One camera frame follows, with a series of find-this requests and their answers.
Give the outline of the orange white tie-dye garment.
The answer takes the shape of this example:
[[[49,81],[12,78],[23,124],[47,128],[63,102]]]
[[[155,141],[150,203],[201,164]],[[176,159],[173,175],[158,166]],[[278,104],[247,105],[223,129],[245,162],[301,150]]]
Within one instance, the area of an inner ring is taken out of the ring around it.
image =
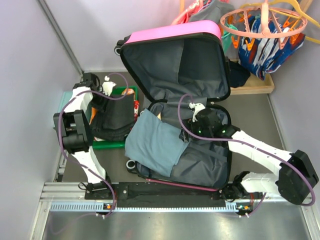
[[[116,87],[113,89],[111,96],[118,98],[119,95],[124,96],[125,94],[127,94],[127,95],[133,95],[133,99],[138,100],[137,91],[138,89],[135,86],[130,87],[128,90],[126,89],[126,87]],[[97,112],[98,111],[95,108],[91,107],[90,122],[94,119]]]

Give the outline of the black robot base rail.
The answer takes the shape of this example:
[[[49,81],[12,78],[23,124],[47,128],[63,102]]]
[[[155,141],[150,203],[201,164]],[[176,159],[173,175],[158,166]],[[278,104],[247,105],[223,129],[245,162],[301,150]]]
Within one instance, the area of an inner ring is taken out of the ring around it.
[[[111,185],[118,208],[204,208],[224,207],[226,201],[241,198],[231,185],[219,191],[205,191],[156,182],[120,182]]]

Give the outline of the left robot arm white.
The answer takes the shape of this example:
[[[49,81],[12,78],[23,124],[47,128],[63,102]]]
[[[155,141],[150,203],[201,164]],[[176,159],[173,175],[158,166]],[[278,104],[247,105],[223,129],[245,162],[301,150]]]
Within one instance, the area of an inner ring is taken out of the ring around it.
[[[84,73],[82,81],[74,85],[70,100],[53,115],[53,122],[60,149],[86,174],[87,184],[82,185],[83,189],[87,194],[97,193],[106,199],[113,194],[114,187],[108,183],[106,170],[94,153],[94,136],[86,116],[90,103],[99,99],[93,92],[100,88],[100,80],[95,74]]]

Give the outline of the pink hard-shell suitcase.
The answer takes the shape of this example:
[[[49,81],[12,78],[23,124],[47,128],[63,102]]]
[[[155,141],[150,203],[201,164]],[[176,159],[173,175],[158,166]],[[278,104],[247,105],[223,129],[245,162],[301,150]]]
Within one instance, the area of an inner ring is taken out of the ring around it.
[[[133,32],[119,40],[115,52],[149,105],[162,122],[182,129],[179,118],[189,119],[190,103],[213,110],[223,124],[230,124],[228,111],[219,102],[229,97],[228,60],[221,31],[210,20],[168,25]],[[229,181],[232,153],[227,144],[191,139],[170,177],[131,160],[131,172],[145,179],[186,186],[221,189]]]

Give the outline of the red poppy floral garment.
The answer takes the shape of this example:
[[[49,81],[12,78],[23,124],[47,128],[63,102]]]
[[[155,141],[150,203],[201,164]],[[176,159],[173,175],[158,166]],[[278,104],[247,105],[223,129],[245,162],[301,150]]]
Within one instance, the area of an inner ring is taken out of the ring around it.
[[[138,118],[138,115],[139,115],[139,106],[140,106],[140,103],[138,100],[134,100],[133,101],[133,116],[135,119]]]

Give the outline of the black denim garment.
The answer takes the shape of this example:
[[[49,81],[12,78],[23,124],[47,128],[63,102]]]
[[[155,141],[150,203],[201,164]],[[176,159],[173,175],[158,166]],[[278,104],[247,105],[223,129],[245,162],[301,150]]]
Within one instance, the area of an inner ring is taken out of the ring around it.
[[[107,142],[123,142],[135,124],[134,95],[120,100],[105,99],[92,119],[90,128],[94,137]]]

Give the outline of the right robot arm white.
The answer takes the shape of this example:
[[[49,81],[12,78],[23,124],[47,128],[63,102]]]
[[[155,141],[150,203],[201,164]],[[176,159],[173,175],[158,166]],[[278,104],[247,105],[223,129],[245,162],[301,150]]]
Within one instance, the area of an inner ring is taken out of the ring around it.
[[[244,171],[233,180],[239,198],[260,192],[279,195],[294,205],[312,206],[314,187],[319,177],[309,156],[301,150],[290,152],[257,140],[232,124],[223,124],[210,108],[195,110],[193,116],[178,119],[186,140],[193,138],[227,144],[238,153],[269,170],[269,173]]]

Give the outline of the light blue grey garment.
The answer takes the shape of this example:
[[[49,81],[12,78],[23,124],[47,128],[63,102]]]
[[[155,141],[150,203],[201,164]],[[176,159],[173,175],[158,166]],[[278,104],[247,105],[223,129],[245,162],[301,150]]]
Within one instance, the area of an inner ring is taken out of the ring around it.
[[[125,156],[141,165],[170,177],[189,143],[183,142],[181,130],[162,122],[145,109],[125,140]]]

